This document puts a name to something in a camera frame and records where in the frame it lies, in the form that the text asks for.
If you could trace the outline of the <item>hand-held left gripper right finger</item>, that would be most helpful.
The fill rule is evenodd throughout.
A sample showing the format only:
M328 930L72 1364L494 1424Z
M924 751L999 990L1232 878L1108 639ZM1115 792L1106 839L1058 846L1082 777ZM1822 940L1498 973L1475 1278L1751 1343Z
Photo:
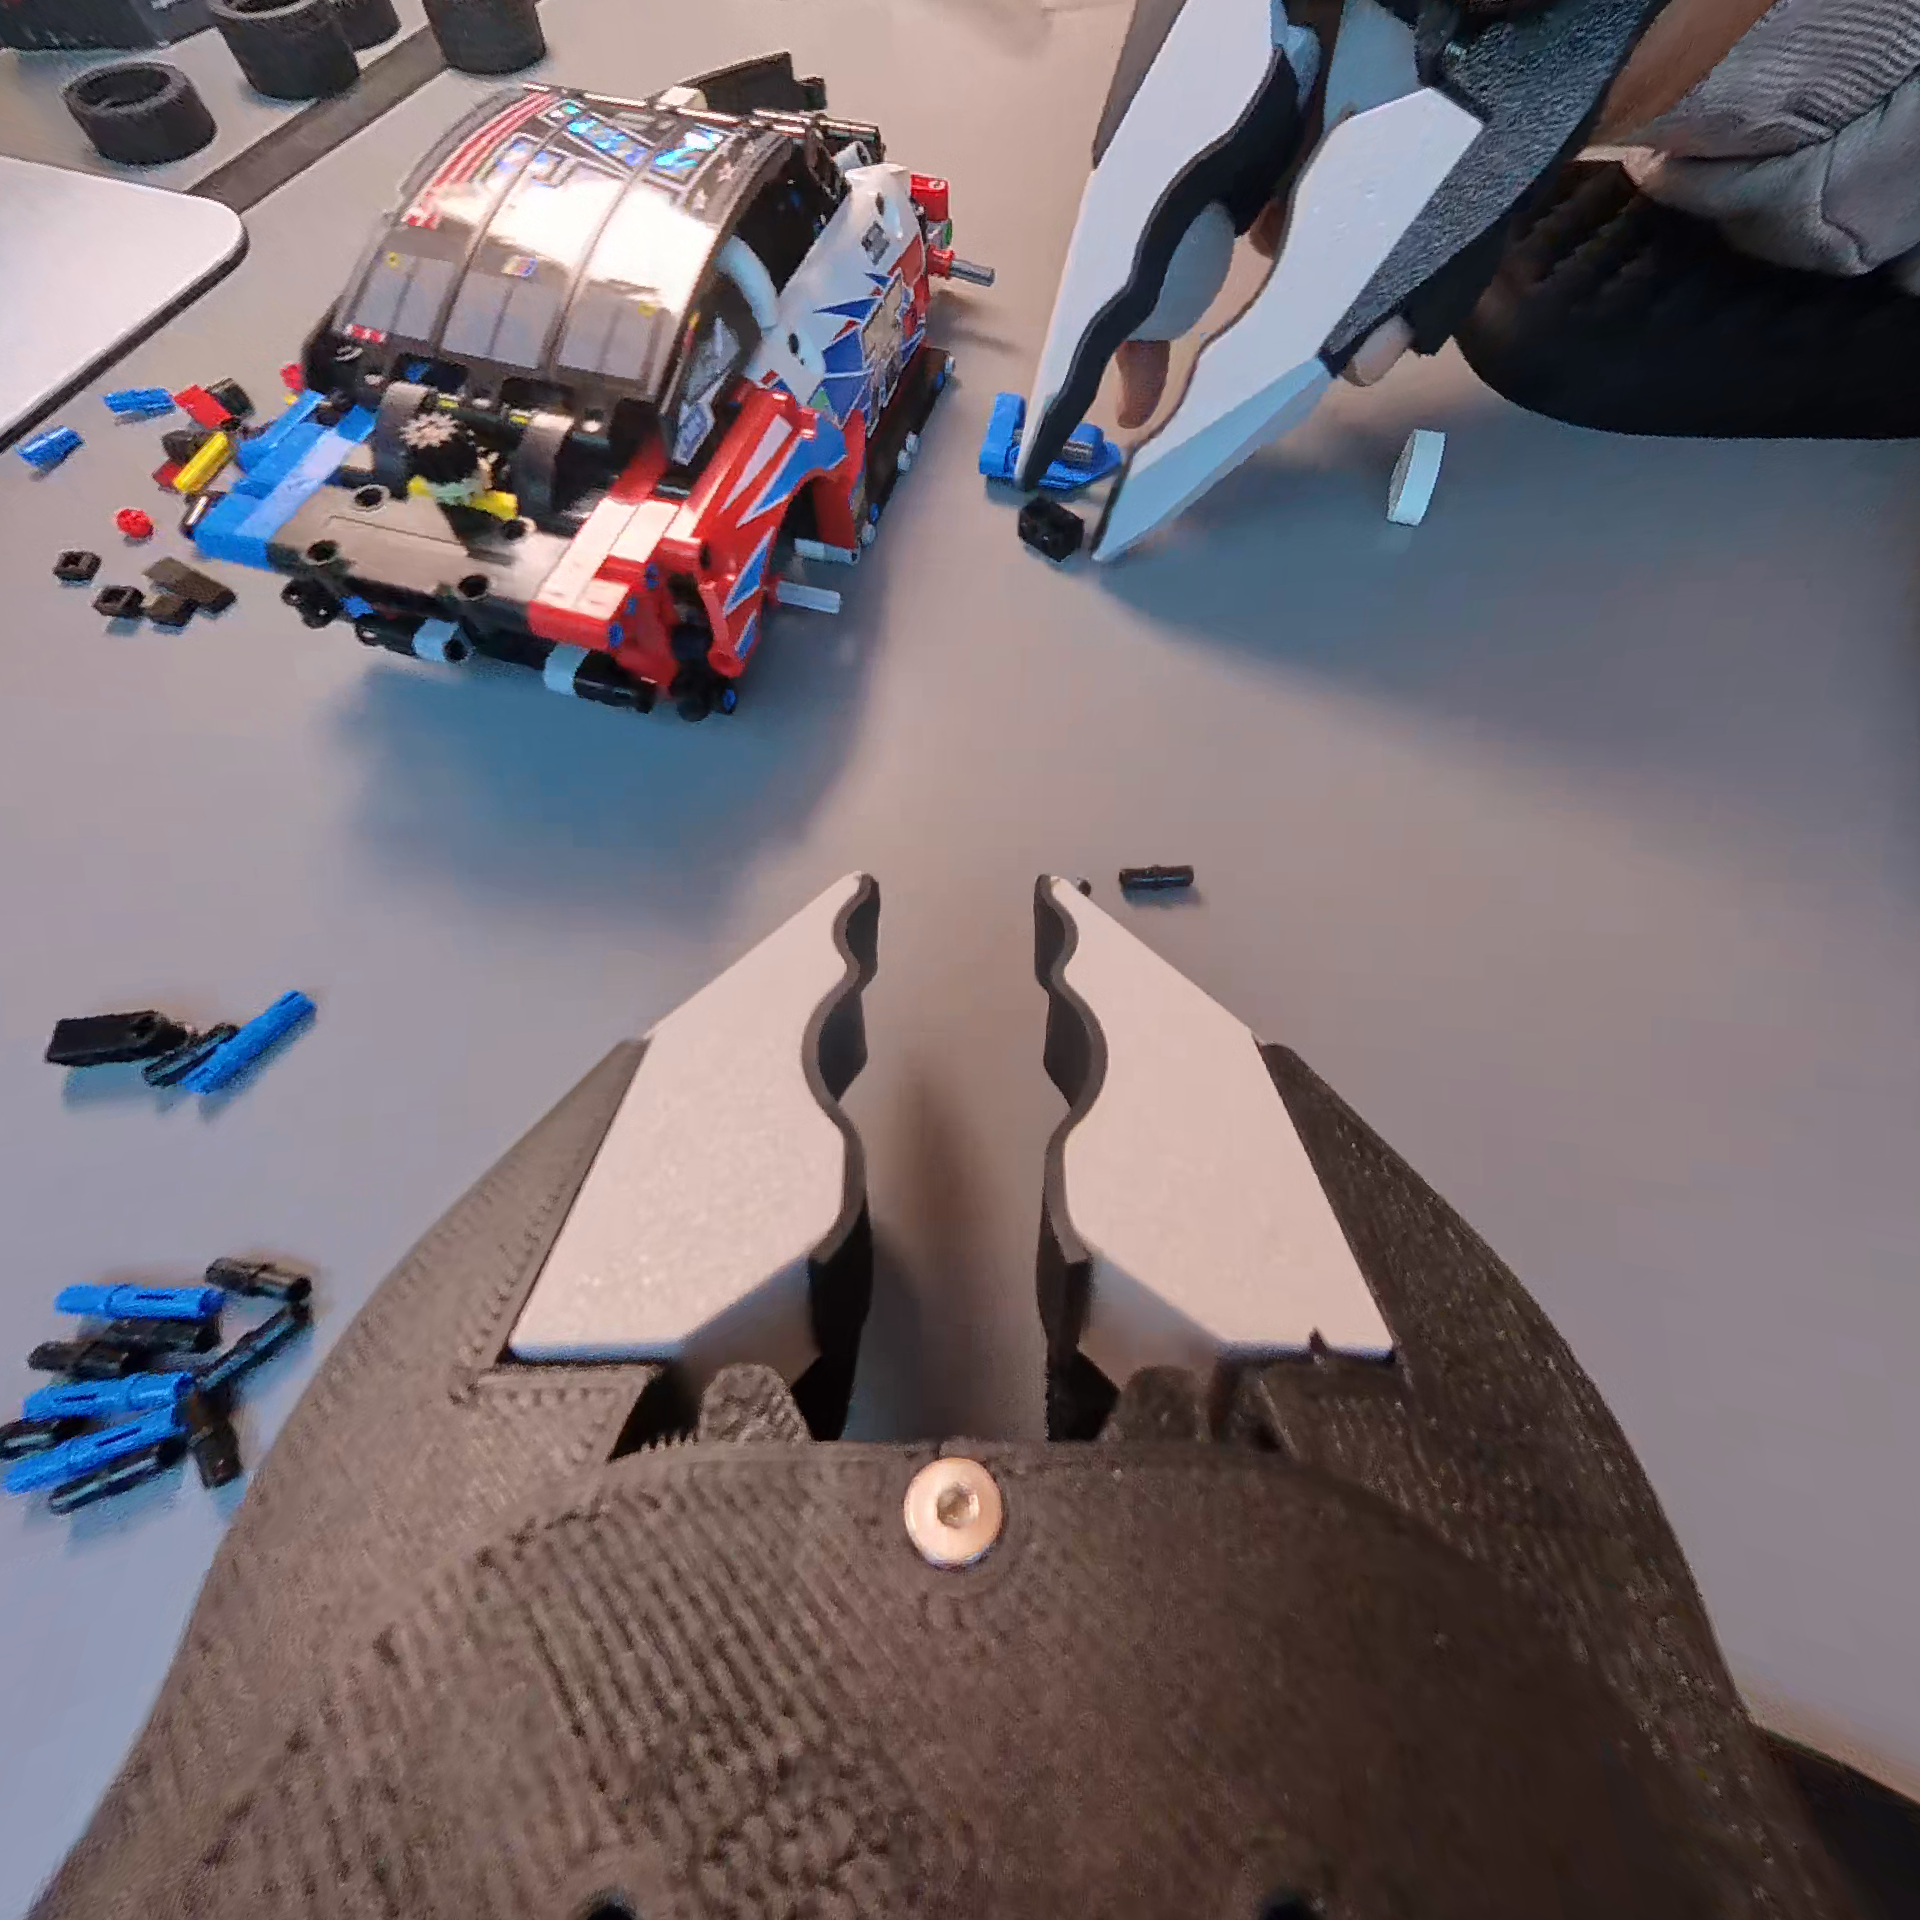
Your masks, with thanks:
M1144 1369L1208 1401L1250 1362L1386 1362L1395 1337L1257 1033L1068 878L1036 881L1048 1436L1095 1438Z

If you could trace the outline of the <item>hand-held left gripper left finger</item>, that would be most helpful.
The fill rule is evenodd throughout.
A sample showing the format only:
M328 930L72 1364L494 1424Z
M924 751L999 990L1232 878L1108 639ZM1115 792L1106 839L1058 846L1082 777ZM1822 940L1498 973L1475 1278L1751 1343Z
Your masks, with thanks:
M873 1301L862 1143L873 876L830 881L642 1038L508 1351L664 1364L684 1388L762 1364L817 1438L848 1421Z

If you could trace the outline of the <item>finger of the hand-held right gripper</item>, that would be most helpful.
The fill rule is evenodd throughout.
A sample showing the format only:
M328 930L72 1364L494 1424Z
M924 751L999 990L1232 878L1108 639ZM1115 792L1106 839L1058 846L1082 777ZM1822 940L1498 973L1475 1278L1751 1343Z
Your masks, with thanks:
M1312 410L1321 356L1395 245L1475 144L1481 121L1435 86L1346 116L1306 165L1260 292L1192 360L1104 509L1092 560L1114 562Z
M1304 144L1324 41L1282 2L1139 2L1103 106L1016 479L1040 485L1108 366L1152 418L1170 344L1224 287Z

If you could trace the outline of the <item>blue lego panel piece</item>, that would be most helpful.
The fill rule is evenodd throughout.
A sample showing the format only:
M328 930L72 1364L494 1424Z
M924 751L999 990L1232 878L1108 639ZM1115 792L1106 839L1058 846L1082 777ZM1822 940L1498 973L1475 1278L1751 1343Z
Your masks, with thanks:
M1024 397L1012 391L994 394L987 431L977 454L977 468L994 485L1017 487L1024 438ZM1114 477L1123 468L1123 448L1092 420L1079 423L1062 452L1034 487L1049 494L1076 494Z

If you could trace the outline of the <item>lego race car model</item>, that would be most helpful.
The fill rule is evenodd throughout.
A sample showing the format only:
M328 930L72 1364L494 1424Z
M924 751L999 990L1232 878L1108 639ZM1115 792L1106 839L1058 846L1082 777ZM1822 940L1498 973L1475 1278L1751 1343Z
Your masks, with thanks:
M787 560L857 564L954 360L950 182L766 55L649 98L527 82L407 178L294 397L188 513L308 629L698 722Z

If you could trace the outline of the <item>black flat lego piece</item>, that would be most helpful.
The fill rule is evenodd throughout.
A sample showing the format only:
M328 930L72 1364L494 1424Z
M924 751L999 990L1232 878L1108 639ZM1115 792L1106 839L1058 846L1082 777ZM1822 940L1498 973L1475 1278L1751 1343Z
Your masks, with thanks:
M73 1015L56 1023L44 1061L63 1069L146 1064L188 1040L185 1023L155 1009Z

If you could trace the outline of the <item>pile of small lego pieces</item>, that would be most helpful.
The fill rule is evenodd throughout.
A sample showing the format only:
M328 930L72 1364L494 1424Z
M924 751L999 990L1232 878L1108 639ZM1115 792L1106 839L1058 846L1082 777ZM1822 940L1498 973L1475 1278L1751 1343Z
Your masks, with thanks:
M295 430L308 423L313 400L313 393L290 386L280 410L268 416L231 380L176 391L111 391L105 405L115 420L166 425L152 479L178 509L184 552L160 552L155 517L124 506L113 517L113 532L119 552L143 562L140 575L107 578L105 552L64 545L51 562L52 580L66 591L88 591L97 615L115 626L146 621L176 632L194 616L226 612L236 591L209 564L219 554L236 564L265 562L265 534L252 529L252 517L287 468Z

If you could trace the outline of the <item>person's right hand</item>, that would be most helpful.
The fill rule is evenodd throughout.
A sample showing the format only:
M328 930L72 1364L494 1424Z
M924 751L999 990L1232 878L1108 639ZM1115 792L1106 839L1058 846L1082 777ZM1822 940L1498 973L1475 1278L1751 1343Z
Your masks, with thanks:
M1668 2L1611 85L1592 144L1634 145L1648 122L1681 102L1771 9L1771 2ZM1168 341L1129 337L1115 350L1118 425L1152 420L1168 383Z

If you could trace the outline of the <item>black wrist rest pad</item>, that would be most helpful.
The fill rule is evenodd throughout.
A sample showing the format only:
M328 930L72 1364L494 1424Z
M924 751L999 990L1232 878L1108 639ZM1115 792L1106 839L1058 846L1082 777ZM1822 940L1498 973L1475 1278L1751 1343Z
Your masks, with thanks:
M1911 440L1919 301L1892 268L1760 261L1582 159L1516 220L1457 343L1496 393L1570 425L1727 440Z

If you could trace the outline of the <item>cluster of blue black pins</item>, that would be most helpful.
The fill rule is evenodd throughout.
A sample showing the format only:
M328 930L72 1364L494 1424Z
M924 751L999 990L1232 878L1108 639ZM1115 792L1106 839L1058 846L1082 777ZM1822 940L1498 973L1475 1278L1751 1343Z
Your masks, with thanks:
M298 1265L224 1257L194 1285L64 1286L73 1335L31 1354L39 1382L2 1428L4 1493L60 1518L174 1470L236 1486L244 1382L308 1328L316 1281Z

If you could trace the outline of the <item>white book stand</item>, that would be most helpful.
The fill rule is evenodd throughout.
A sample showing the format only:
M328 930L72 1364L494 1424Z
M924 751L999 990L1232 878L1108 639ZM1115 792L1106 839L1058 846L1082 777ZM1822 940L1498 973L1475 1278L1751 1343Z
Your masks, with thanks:
M226 277L239 212L174 190L2 158L2 444Z

